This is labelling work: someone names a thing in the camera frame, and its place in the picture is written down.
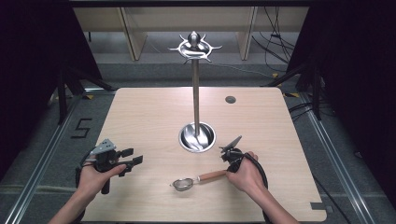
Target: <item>strainer handle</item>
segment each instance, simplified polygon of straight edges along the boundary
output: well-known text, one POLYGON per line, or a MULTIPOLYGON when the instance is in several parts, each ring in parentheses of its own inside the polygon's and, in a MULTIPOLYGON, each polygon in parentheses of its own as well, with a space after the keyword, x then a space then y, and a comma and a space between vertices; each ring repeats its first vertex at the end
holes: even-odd
POLYGON ((217 177, 220 175, 225 175, 226 173, 227 173, 226 170, 215 171, 215 172, 207 173, 204 175, 198 175, 197 179, 198 179, 198 181, 207 180, 207 179, 217 177))

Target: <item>wooden tabletop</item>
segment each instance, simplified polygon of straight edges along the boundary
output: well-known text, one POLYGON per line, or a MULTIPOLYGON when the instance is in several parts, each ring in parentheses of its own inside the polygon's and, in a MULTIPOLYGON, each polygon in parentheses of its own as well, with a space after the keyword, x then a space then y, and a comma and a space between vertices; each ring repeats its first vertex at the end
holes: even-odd
POLYGON ((200 121, 212 126, 215 145, 191 153, 178 141, 193 122, 192 88, 119 89, 98 143, 109 138, 131 159, 143 163, 124 177, 112 177, 110 192, 98 194, 84 221, 263 222, 262 210, 225 176, 195 184, 183 192, 171 183, 181 177, 227 169, 220 148, 237 136, 237 147, 254 151, 267 174, 269 190, 299 221, 323 221, 321 203, 289 111, 277 88, 200 88, 200 121), (234 104, 225 101, 236 99, 234 104))

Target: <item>floor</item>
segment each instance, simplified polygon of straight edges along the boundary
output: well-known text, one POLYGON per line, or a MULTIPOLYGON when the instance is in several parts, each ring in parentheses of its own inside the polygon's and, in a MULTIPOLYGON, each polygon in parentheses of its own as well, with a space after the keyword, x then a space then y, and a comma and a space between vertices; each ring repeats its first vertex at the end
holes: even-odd
MULTIPOLYGON (((104 81, 108 81, 111 85, 177 86, 183 85, 181 81, 185 80, 172 79, 172 77, 173 81, 165 82, 163 77, 158 79, 155 77, 153 79, 155 81, 147 80, 147 77, 139 77, 139 82, 131 83, 130 79, 136 77, 130 77, 129 74, 147 76, 154 69, 160 73, 162 70, 172 69, 172 66, 189 72, 190 67, 187 69, 182 67, 185 60, 177 52, 168 49, 179 45, 181 42, 179 35, 187 37, 188 33, 148 33, 141 58, 136 62, 130 58, 122 33, 92 33, 90 46, 103 73, 104 81)), ((271 34, 257 33, 254 36, 258 42, 267 47, 268 42, 264 37, 270 38, 271 34)), ((283 34, 282 37, 293 44, 298 34, 283 34)), ((277 58, 287 59, 287 52, 285 53, 274 43, 269 44, 268 48, 276 56, 265 53, 262 47, 252 41, 248 59, 242 61, 234 34, 206 33, 205 40, 214 47, 222 46, 209 56, 212 63, 200 62, 203 64, 203 71, 214 73, 213 76, 220 73, 229 74, 230 78, 249 76, 264 80, 262 82, 264 85, 273 80, 274 76, 283 75, 282 70, 287 66, 277 58)), ((310 101, 309 91, 297 92, 294 89, 297 79, 298 76, 291 78, 279 87, 285 93, 285 102, 290 109, 310 101)), ((228 82, 206 79, 205 76, 203 80, 203 85, 212 85, 212 83, 221 86, 230 85, 228 82)), ((240 80, 238 85, 258 84, 254 82, 240 80)), ((15 218, 17 221, 14 223, 44 223, 73 193, 74 167, 76 161, 80 159, 80 154, 68 147, 70 139, 73 139, 73 146, 76 147, 92 146, 114 95, 97 90, 98 88, 91 83, 84 83, 84 86, 94 95, 94 100, 71 96, 69 110, 72 116, 65 126, 57 125, 58 107, 54 95, 46 116, 40 121, 37 132, 32 137, 32 143, 21 152, 0 183, 0 222, 11 223, 8 218, 15 218), (89 129, 89 135, 93 137, 73 138, 80 135, 75 130, 78 122, 81 122, 81 118, 87 117, 96 120, 89 129)), ((331 107, 325 104, 325 98, 322 98, 322 101, 323 104, 320 105, 322 120, 317 120, 306 106, 293 110, 290 115, 294 120, 312 174, 317 179, 319 194, 326 205, 328 218, 323 223, 395 223, 395 209, 365 166, 364 160, 355 155, 356 148, 353 142, 332 113, 331 107)))

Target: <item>desk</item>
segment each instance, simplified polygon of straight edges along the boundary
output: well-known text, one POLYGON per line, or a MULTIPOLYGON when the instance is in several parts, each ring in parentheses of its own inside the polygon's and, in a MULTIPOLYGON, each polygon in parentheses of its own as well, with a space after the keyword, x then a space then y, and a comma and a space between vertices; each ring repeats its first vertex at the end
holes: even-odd
POLYGON ((200 88, 200 118, 216 132, 215 145, 190 153, 178 133, 193 122, 192 88, 120 89, 98 143, 109 138, 118 150, 134 148, 143 163, 125 177, 113 177, 110 192, 98 194, 84 221, 263 222, 262 210, 225 176, 183 192, 170 184, 181 177, 223 170, 220 156, 242 135, 238 148, 254 151, 269 190, 299 221, 323 221, 321 203, 289 111, 277 88, 200 88), (234 104, 225 101, 236 98, 234 104))

